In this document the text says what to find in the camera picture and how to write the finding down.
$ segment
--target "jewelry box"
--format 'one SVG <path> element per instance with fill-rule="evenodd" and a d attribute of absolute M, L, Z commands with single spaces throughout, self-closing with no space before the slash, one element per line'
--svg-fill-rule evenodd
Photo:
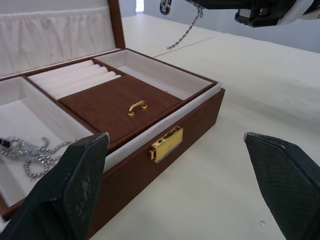
<path fill-rule="evenodd" d="M 88 238 L 216 123 L 221 83 L 125 48 L 118 0 L 98 9 L 0 15 L 0 25 L 0 137 L 37 146 L 47 137 L 51 147 L 109 134 Z M 37 182 L 23 165 L 0 156 L 5 220 Z"/>

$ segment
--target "metal chain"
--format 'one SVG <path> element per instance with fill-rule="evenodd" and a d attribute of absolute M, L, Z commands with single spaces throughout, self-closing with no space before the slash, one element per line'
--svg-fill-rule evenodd
<path fill-rule="evenodd" d="M 200 6 L 200 5 L 197 5 L 197 4 L 194 4 L 196 6 L 196 9 L 197 9 L 197 13 L 196 13 L 196 16 L 193 20 L 193 22 L 191 23 L 191 25 L 189 26 L 188 30 L 185 32 L 185 34 L 182 35 L 182 37 L 176 41 L 174 44 L 172 44 L 171 46 L 168 46 L 166 49 L 170 50 L 170 49 L 173 49 L 175 48 L 179 43 L 182 42 L 183 39 L 185 39 L 185 37 L 188 35 L 188 33 L 190 32 L 190 30 L 193 28 L 193 26 L 196 24 L 196 21 L 199 19 L 199 18 L 202 18 L 204 16 L 204 13 L 203 13 L 203 10 L 204 10 L 204 7 Z"/>
<path fill-rule="evenodd" d="M 49 139 L 47 137 L 42 137 L 41 139 L 44 141 L 44 144 L 41 147 L 38 147 L 18 137 L 10 137 L 7 140 L 10 141 L 11 147 L 8 149 L 0 149 L 0 154 L 11 159 L 23 158 L 25 160 L 25 163 L 23 164 L 25 174 L 31 178 L 31 180 L 41 178 L 49 172 L 49 167 L 56 165 L 57 161 L 61 158 L 61 156 L 51 157 L 50 155 L 55 154 L 59 149 L 72 144 L 70 141 L 65 141 L 58 144 L 53 149 L 48 149 L 47 147 L 50 143 Z M 40 162 L 44 168 L 43 171 L 39 173 L 31 172 L 30 165 L 32 162 Z"/>

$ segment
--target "ring roll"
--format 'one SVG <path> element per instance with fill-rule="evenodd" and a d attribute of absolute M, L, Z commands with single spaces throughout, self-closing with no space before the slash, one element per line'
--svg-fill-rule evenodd
<path fill-rule="evenodd" d="M 83 90 L 89 89 L 89 88 L 93 88 L 97 85 L 100 84 L 104 84 L 108 81 L 117 79 L 122 77 L 121 75 L 115 75 L 112 77 L 106 77 L 106 74 L 101 74 L 99 76 L 93 77 L 91 79 L 88 79 L 88 81 L 85 82 L 79 82 L 79 83 L 75 83 L 73 85 L 70 85 L 64 89 L 62 89 L 61 91 L 53 91 L 52 94 L 50 94 L 54 99 L 58 100 L 61 98 L 64 98 L 66 96 L 75 94 L 75 93 L 79 93 Z"/>
<path fill-rule="evenodd" d="M 65 74 L 61 74 L 61 75 L 57 75 L 57 76 L 53 76 L 53 77 L 48 77 L 48 78 L 42 78 L 42 79 L 36 81 L 35 83 L 37 83 L 41 87 L 41 86 L 45 86 L 46 84 L 50 84 L 50 83 L 64 82 L 65 79 L 67 79 L 67 78 L 74 78 L 78 75 L 83 75 L 85 73 L 97 70 L 99 68 L 100 68 L 100 65 L 98 65 L 98 64 L 95 64 L 92 66 L 86 66 L 82 69 L 70 71 Z"/>
<path fill-rule="evenodd" d="M 83 74 L 73 75 L 67 78 L 64 78 L 58 82 L 50 82 L 48 84 L 42 85 L 42 88 L 46 90 L 48 93 L 53 90 L 61 90 L 66 88 L 77 82 L 87 82 L 90 78 L 101 75 L 101 74 L 109 74 L 110 77 L 116 75 L 114 71 L 108 72 L 106 67 L 99 67 L 98 69 L 93 69 L 91 71 L 84 72 Z"/>
<path fill-rule="evenodd" d="M 45 72 L 42 72 L 42 73 L 38 73 L 36 75 L 30 76 L 29 78 L 31 80 L 33 80 L 33 81 L 36 81 L 36 80 L 39 80 L 39 79 L 43 79 L 43 78 L 50 78 L 50 77 L 53 77 L 53 76 L 60 75 L 62 73 L 67 73 L 67 72 L 71 72 L 73 70 L 82 69 L 84 67 L 88 67 L 88 66 L 91 66 L 93 64 L 94 64 L 94 62 L 92 60 L 83 61 L 83 62 L 72 64 L 72 65 L 69 65 L 69 66 L 63 66 L 63 67 L 60 67 L 60 68 L 57 68 L 57 69 L 53 69 L 53 70 L 50 70 L 50 71 L 45 71 Z"/>

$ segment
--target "gold handle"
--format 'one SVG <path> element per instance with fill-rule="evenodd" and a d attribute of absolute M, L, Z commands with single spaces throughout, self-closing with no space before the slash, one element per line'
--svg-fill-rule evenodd
<path fill-rule="evenodd" d="M 147 110 L 147 107 L 148 107 L 145 101 L 143 101 L 143 100 L 142 100 L 142 101 L 138 101 L 137 103 L 135 103 L 135 104 L 133 104 L 133 105 L 130 106 L 128 115 L 129 115 L 130 117 L 133 117 L 133 116 L 135 115 L 134 109 L 135 109 L 136 107 L 139 107 L 139 106 L 141 106 L 141 108 L 142 108 L 143 110 Z"/>

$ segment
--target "jewelry box tray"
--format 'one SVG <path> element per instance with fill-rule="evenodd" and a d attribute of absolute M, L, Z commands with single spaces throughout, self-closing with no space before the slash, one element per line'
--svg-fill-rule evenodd
<path fill-rule="evenodd" d="M 0 78 L 1 137 L 15 136 L 37 146 L 43 144 L 41 137 L 47 137 L 49 148 L 53 148 L 61 142 L 97 133 L 59 101 L 77 92 L 75 88 L 68 93 L 61 85 L 64 94 L 49 94 L 40 83 L 32 80 L 35 75 L 85 61 L 106 67 L 117 76 L 136 78 L 181 100 L 175 111 L 168 112 L 163 119 L 122 146 L 110 144 L 100 197 L 89 231 L 92 236 L 216 123 L 225 91 L 221 83 L 124 48 Z M 88 82 L 86 88 L 99 84 L 101 82 Z M 154 163 L 149 156 L 150 145 L 176 126 L 184 128 L 182 143 L 161 163 Z M 0 156 L 0 213 L 5 220 L 11 218 L 37 182 L 26 176 L 23 164 Z M 33 170 L 42 171 L 42 168 L 36 165 Z"/>

